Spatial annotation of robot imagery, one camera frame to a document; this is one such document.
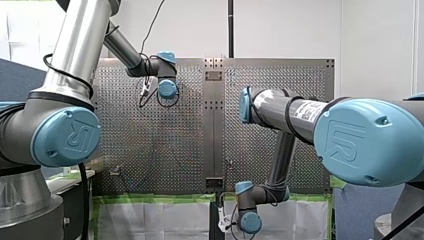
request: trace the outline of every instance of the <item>vertical metal post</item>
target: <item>vertical metal post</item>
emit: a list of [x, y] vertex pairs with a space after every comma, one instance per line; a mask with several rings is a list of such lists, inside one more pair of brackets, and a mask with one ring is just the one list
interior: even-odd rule
[[234, 0], [228, 0], [228, 40], [228, 57], [234, 58]]

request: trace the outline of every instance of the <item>metal bracket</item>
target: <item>metal bracket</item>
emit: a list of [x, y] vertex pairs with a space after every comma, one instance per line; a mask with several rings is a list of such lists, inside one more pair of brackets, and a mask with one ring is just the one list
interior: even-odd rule
[[206, 188], [214, 188], [217, 191], [217, 188], [224, 187], [224, 178], [222, 177], [210, 177], [206, 178]]
[[222, 81], [222, 71], [206, 71], [205, 81]]

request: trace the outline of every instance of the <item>white wall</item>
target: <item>white wall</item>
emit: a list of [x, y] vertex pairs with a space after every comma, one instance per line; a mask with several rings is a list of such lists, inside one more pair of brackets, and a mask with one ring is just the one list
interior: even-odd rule
[[[147, 34], [161, 0], [123, 0], [112, 18], [136, 47]], [[228, 52], [227, 0], [168, 0], [162, 6], [144, 52], [175, 52], [177, 57], [220, 57]]]
[[[160, 1], [123, 0], [112, 18], [137, 50]], [[171, 50], [177, 57], [228, 56], [227, 7], [227, 0], [165, 1], [144, 52], [150, 55]], [[9, 26], [4, 25], [5, 11]], [[234, 11], [235, 57], [335, 58], [338, 94], [340, 0], [235, 0]], [[44, 69], [41, 57], [53, 50], [63, 15], [54, 1], [0, 1], [0, 57]], [[31, 26], [29, 33], [25, 26]], [[14, 33], [21, 38], [16, 40]]]
[[[160, 0], [126, 0], [113, 21], [140, 49]], [[228, 56], [227, 0], [166, 1], [145, 52]], [[334, 58], [340, 69], [340, 0], [235, 0], [235, 57]]]
[[64, 16], [54, 1], [0, 1], [0, 58], [45, 70]]
[[343, 0], [341, 95], [399, 100], [416, 92], [417, 2]]

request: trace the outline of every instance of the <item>black cable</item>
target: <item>black cable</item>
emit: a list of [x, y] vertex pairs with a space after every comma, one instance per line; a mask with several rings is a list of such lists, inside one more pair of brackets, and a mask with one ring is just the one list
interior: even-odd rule
[[141, 53], [143, 53], [143, 50], [144, 50], [144, 44], [146, 43], [146, 40], [147, 40], [147, 39], [149, 38], [149, 36], [150, 36], [150, 32], [152, 31], [153, 24], [155, 24], [156, 18], [158, 17], [158, 15], [159, 15], [159, 11], [160, 11], [160, 9], [162, 8], [162, 5], [163, 5], [163, 3], [164, 3], [164, 2], [165, 2], [165, 0], [162, 0], [162, 2], [159, 4], [158, 10], [156, 10], [155, 17], [153, 18], [152, 23], [150, 23], [149, 31], [147, 32], [147, 35], [146, 35], [146, 37], [145, 37], [145, 38], [144, 38], [144, 40], [143, 40], [143, 44], [141, 45]]
[[[238, 204], [236, 204], [236, 205], [234, 206], [233, 213], [231, 214], [231, 227], [230, 227], [231, 235], [233, 235], [233, 238], [234, 238], [235, 240], [239, 240], [239, 239], [236, 237], [236, 235], [234, 234], [234, 231], [233, 231], [233, 225], [236, 225], [236, 224], [237, 224], [237, 223], [233, 224], [233, 223], [234, 223], [234, 222], [233, 222], [233, 219], [234, 219], [234, 215], [236, 214], [236, 209], [237, 209], [237, 207], [238, 207]], [[251, 237], [249, 240], [253, 240], [253, 239], [255, 238], [255, 236], [256, 236], [256, 234], [253, 234], [253, 235], [252, 235], [252, 237]]]
[[60, 69], [57, 69], [57, 68], [53, 67], [53, 66], [51, 65], [51, 63], [49, 63], [49, 61], [47, 61], [47, 58], [51, 58], [52, 56], [53, 56], [53, 54], [52, 54], [52, 53], [45, 55], [45, 56], [43, 57], [44, 64], [46, 64], [46, 66], [47, 66], [48, 68], [50, 68], [50, 69], [54, 70], [55, 72], [60, 73], [60, 74], [62, 74], [62, 75], [64, 75], [64, 76], [70, 77], [70, 78], [72, 78], [72, 79], [74, 79], [74, 80], [76, 80], [76, 81], [78, 81], [78, 82], [80, 82], [80, 83], [84, 84], [84, 85], [88, 88], [88, 92], [89, 92], [90, 98], [91, 98], [91, 97], [93, 97], [94, 90], [93, 90], [93, 87], [91, 86], [91, 84], [90, 84], [90, 83], [88, 83], [88, 82], [86, 82], [85, 80], [83, 80], [83, 79], [79, 78], [79, 77], [76, 77], [76, 76], [74, 76], [74, 75], [72, 75], [72, 74], [70, 74], [70, 73], [67, 73], [67, 72], [65, 72], [65, 71], [63, 71], [63, 70], [60, 70]]
[[394, 236], [396, 236], [398, 233], [400, 233], [403, 229], [409, 226], [412, 222], [417, 220], [421, 215], [424, 214], [424, 206], [422, 206], [420, 209], [418, 209], [414, 214], [412, 214], [410, 217], [408, 217], [405, 221], [403, 221], [399, 226], [397, 226], [395, 229], [393, 229], [389, 234], [387, 234], [383, 239], [381, 240], [390, 240]]
[[294, 127], [293, 127], [293, 125], [292, 125], [292, 123], [291, 123], [291, 119], [290, 119], [290, 106], [291, 106], [291, 104], [294, 102], [294, 101], [296, 101], [296, 100], [301, 100], [301, 99], [304, 99], [303, 97], [301, 97], [301, 96], [296, 96], [296, 97], [292, 97], [288, 102], [287, 102], [287, 104], [286, 104], [286, 110], [285, 110], [285, 113], [284, 113], [284, 115], [285, 115], [285, 118], [286, 118], [286, 124], [287, 124], [287, 127], [289, 128], [289, 130], [291, 131], [291, 133], [297, 138], [297, 139], [299, 139], [300, 141], [302, 141], [302, 142], [304, 142], [304, 143], [306, 143], [306, 144], [308, 144], [308, 145], [313, 145], [313, 143], [311, 142], [311, 141], [309, 141], [309, 140], [307, 140], [306, 138], [304, 138], [302, 135], [300, 135], [299, 133], [297, 133], [297, 131], [296, 131], [296, 129], [294, 129]]
[[90, 221], [90, 189], [88, 188], [87, 173], [85, 171], [84, 163], [78, 164], [78, 168], [81, 174], [82, 191], [83, 191], [82, 195], [83, 195], [83, 201], [84, 201], [84, 205], [83, 205], [84, 220], [82, 225], [81, 240], [88, 240], [88, 225]]
[[140, 101], [139, 101], [139, 103], [138, 103], [138, 107], [139, 107], [139, 108], [143, 108], [144, 106], [146, 106], [146, 104], [149, 102], [150, 98], [152, 98], [152, 96], [153, 96], [153, 95], [155, 95], [155, 93], [156, 93], [157, 91], [158, 91], [158, 89], [156, 88], [156, 89], [152, 92], [152, 94], [150, 94], [150, 95], [149, 95], [149, 97], [147, 97], [146, 101], [145, 101], [143, 104], [141, 104], [141, 102], [143, 101], [143, 96], [141, 96]]
[[110, 21], [109, 21], [109, 25], [107, 26], [108, 32], [106, 33], [105, 38], [107, 38], [110, 34], [118, 30], [118, 28], [119, 28], [119, 25], [115, 26], [112, 30], [110, 30]]

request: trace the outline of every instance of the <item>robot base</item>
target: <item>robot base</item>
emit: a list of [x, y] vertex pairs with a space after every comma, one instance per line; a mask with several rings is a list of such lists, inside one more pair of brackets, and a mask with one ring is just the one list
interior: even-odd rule
[[[396, 226], [424, 205], [424, 190], [405, 184], [392, 214], [378, 217], [374, 223], [374, 240], [381, 240]], [[424, 215], [396, 235], [394, 240], [424, 240]]]
[[0, 176], [1, 239], [62, 240], [63, 215], [40, 169]]

